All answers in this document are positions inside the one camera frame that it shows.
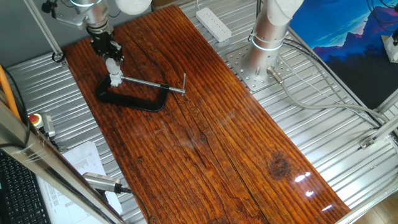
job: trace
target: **mountain illustration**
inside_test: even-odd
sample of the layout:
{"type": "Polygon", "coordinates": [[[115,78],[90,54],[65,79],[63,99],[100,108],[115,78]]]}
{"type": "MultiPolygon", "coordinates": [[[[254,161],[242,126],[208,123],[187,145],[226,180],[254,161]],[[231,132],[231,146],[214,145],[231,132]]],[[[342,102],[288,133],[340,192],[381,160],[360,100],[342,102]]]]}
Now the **mountain illustration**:
{"type": "MultiPolygon", "coordinates": [[[[393,9],[375,7],[374,12],[381,21],[398,21],[398,13],[393,9]]],[[[344,60],[348,54],[384,54],[385,51],[381,35],[391,35],[392,32],[383,30],[372,14],[368,16],[368,20],[365,23],[363,34],[347,33],[343,46],[315,47],[313,49],[314,52],[325,62],[329,61],[330,57],[337,57],[344,60]]],[[[397,24],[382,25],[384,25],[385,29],[389,30],[398,28],[397,24]]]]}

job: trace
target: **paper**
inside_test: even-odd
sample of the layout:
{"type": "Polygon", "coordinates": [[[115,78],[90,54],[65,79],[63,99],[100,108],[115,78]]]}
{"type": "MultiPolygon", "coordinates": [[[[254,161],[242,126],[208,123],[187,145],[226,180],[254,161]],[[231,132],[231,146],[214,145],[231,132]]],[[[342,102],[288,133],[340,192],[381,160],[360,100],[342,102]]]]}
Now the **paper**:
{"type": "MultiPolygon", "coordinates": [[[[63,156],[80,174],[92,172],[95,174],[106,175],[101,163],[100,155],[98,154],[95,143],[93,142],[86,142],[64,153],[63,156]]],[[[52,223],[101,223],[40,177],[37,177],[37,181],[52,223]]],[[[105,194],[109,204],[115,209],[115,211],[121,213],[122,206],[116,194],[112,192],[106,192],[105,194]]]]}

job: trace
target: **red button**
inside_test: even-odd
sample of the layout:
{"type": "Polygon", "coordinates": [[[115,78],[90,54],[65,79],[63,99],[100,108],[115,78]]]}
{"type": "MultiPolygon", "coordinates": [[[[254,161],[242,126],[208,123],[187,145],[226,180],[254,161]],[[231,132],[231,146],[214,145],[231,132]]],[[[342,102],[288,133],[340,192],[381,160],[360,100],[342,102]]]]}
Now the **red button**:
{"type": "Polygon", "coordinates": [[[30,122],[32,122],[32,124],[39,122],[39,118],[34,114],[29,116],[29,120],[30,120],[30,122]]]}

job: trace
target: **wood grain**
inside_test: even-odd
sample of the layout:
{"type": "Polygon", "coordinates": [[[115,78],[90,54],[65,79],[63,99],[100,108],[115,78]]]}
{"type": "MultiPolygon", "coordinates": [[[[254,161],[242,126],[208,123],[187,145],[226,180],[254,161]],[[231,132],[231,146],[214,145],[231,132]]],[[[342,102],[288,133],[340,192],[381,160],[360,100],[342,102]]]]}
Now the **wood grain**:
{"type": "Polygon", "coordinates": [[[89,41],[65,49],[72,74],[155,223],[334,223],[349,212],[178,7],[115,28],[125,76],[181,88],[187,74],[186,96],[171,93],[158,113],[95,98],[107,71],[89,41]]]}

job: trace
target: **power strip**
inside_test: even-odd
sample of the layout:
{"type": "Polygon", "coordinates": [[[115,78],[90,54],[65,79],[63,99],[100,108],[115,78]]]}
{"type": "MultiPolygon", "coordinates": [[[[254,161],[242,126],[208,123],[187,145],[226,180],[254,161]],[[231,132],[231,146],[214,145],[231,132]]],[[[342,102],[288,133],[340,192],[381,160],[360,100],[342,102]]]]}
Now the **power strip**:
{"type": "Polygon", "coordinates": [[[232,35],[231,30],[207,7],[197,11],[197,19],[218,42],[226,41],[232,35]]]}

